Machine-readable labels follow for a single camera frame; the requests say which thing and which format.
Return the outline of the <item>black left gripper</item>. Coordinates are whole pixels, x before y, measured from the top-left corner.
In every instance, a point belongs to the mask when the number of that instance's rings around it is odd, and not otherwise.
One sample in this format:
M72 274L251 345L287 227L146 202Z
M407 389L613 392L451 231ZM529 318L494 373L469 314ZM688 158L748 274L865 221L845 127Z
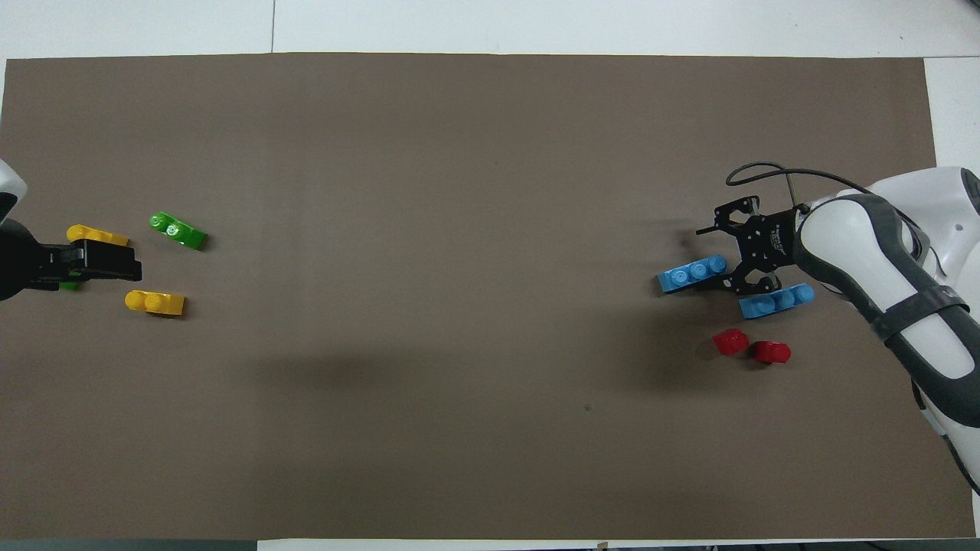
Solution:
M71 261L63 255L71 253ZM129 246L100 240L69 244L38 242L31 231L10 217L1 227L1 300L25 289L56 292L63 282L126 280L140 282L142 262Z

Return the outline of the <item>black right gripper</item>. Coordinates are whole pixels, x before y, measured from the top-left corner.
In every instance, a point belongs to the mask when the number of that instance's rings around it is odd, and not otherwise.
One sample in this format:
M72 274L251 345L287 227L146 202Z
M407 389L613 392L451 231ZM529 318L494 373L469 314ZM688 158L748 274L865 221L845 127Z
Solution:
M759 215L760 196L746 196L714 210L713 223L695 230L696 235L734 235L740 262L730 272L703 282L703 290L727 292L739 297L776 292L774 272L795 265L799 209Z

